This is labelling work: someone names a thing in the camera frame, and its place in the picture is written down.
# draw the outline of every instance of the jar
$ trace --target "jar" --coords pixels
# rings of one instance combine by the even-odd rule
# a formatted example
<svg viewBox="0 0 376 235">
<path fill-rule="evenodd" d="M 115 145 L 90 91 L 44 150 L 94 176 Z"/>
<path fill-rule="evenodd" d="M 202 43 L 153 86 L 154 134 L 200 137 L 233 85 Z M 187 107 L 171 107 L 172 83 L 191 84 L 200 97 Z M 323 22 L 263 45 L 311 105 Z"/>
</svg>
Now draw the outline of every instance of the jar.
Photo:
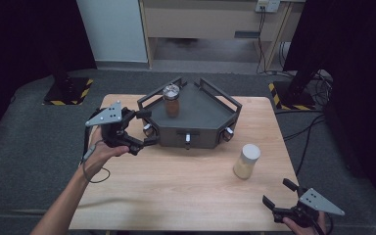
<svg viewBox="0 0 376 235">
<path fill-rule="evenodd" d="M 164 108 L 170 118 L 176 118 L 179 114 L 179 87 L 175 84 L 168 85 L 163 90 Z"/>
<path fill-rule="evenodd" d="M 260 149 L 254 144 L 243 146 L 240 158 L 233 167 L 234 173 L 242 179 L 248 179 L 252 175 L 256 161 L 260 157 Z"/>
</svg>

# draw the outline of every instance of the black curtain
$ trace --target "black curtain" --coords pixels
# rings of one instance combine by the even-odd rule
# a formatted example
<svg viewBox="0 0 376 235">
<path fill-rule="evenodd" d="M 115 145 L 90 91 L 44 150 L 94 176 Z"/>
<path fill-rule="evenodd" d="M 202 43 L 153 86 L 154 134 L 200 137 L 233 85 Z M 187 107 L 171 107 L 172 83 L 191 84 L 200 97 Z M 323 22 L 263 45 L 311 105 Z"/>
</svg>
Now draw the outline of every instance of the black curtain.
<svg viewBox="0 0 376 235">
<path fill-rule="evenodd" d="M 321 26 L 325 21 L 327 33 Z M 316 50 L 323 46 L 327 52 Z M 285 70 L 301 70 L 319 52 L 319 66 L 311 69 L 326 70 L 334 80 L 327 115 L 340 123 L 331 127 L 339 126 L 333 132 L 339 133 L 337 140 L 346 140 L 338 145 L 353 154 L 376 187 L 376 4 L 307 0 Z"/>
<path fill-rule="evenodd" d="M 0 118 L 20 86 L 95 68 L 75 0 L 0 0 Z"/>
</svg>

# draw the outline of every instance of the human hand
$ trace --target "human hand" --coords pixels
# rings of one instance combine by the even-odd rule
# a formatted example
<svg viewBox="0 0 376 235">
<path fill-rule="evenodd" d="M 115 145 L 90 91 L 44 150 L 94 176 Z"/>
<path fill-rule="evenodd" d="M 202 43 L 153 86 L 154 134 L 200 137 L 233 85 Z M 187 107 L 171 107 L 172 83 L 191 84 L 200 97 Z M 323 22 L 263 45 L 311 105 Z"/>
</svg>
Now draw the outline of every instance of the human hand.
<svg viewBox="0 0 376 235">
<path fill-rule="evenodd" d="M 96 175 L 100 171 L 100 169 L 102 169 L 103 165 L 111 157 L 119 157 L 129 152 L 129 148 L 127 146 L 118 146 L 111 148 L 107 146 L 105 142 L 101 141 L 102 139 L 102 129 L 100 128 L 100 126 L 98 126 L 93 132 L 90 141 L 90 146 L 96 145 L 96 148 L 85 163 L 85 171 L 90 179 L 94 175 Z"/>
<path fill-rule="evenodd" d="M 316 235 L 317 232 L 313 227 L 302 228 L 296 222 L 288 217 L 283 217 L 283 222 L 297 235 Z M 319 218 L 316 221 L 323 233 L 326 233 L 325 212 L 319 212 Z"/>
</svg>

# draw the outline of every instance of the forearm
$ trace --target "forearm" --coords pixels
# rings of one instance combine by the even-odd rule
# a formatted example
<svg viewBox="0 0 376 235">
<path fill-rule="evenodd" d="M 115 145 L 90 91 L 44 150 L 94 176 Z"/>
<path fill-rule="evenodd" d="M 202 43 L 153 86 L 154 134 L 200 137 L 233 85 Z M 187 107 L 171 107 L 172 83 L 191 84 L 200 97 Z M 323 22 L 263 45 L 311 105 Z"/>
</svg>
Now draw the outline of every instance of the forearm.
<svg viewBox="0 0 376 235">
<path fill-rule="evenodd" d="M 72 216 L 87 185 L 88 181 L 79 167 L 66 189 L 45 213 L 31 234 L 67 234 Z"/>
</svg>

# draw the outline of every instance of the white wall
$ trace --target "white wall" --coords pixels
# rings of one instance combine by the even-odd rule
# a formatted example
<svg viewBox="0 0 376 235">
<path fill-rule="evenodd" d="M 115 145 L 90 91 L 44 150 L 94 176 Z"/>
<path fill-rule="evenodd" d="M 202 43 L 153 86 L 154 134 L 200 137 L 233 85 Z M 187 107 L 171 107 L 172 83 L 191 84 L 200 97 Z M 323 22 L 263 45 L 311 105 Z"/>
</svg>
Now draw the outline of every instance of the white wall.
<svg viewBox="0 0 376 235">
<path fill-rule="evenodd" d="M 138 0 L 77 0 L 99 62 L 147 63 Z"/>
</svg>

